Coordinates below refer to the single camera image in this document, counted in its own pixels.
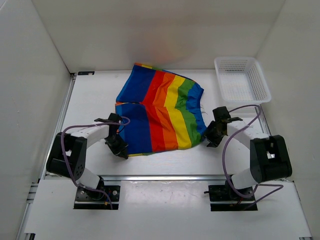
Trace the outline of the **rainbow striped shorts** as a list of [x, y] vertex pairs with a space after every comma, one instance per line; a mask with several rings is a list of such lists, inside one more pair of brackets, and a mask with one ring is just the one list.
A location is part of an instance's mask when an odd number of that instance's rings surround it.
[[136, 63], [115, 100], [115, 112], [130, 123], [120, 131], [129, 156], [185, 150], [203, 141], [206, 125], [194, 80]]

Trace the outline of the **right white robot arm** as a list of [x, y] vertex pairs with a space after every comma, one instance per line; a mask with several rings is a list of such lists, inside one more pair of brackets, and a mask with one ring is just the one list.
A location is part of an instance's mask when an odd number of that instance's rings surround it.
[[[228, 137], [222, 149], [222, 169], [226, 177], [224, 193], [230, 200], [239, 197], [248, 199], [254, 195], [243, 190], [257, 188], [264, 182], [288, 178], [292, 175], [292, 165], [285, 139], [281, 135], [268, 135], [251, 127], [240, 117], [232, 117], [231, 110], [221, 106], [212, 110], [214, 120], [205, 130], [203, 137], [208, 147], [216, 148], [224, 137]], [[226, 151], [232, 139], [249, 149], [249, 168], [229, 175], [226, 166]]]

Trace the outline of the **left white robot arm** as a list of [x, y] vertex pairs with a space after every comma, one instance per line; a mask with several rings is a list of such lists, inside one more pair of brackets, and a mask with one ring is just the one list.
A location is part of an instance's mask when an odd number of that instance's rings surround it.
[[65, 128], [55, 136], [46, 171], [71, 179], [76, 187], [87, 190], [93, 200], [100, 200], [105, 194], [103, 179], [86, 168], [87, 149], [103, 140], [113, 155], [127, 159], [128, 144], [120, 136], [119, 128], [129, 123], [129, 118], [111, 113], [107, 119], [95, 119], [93, 124]]

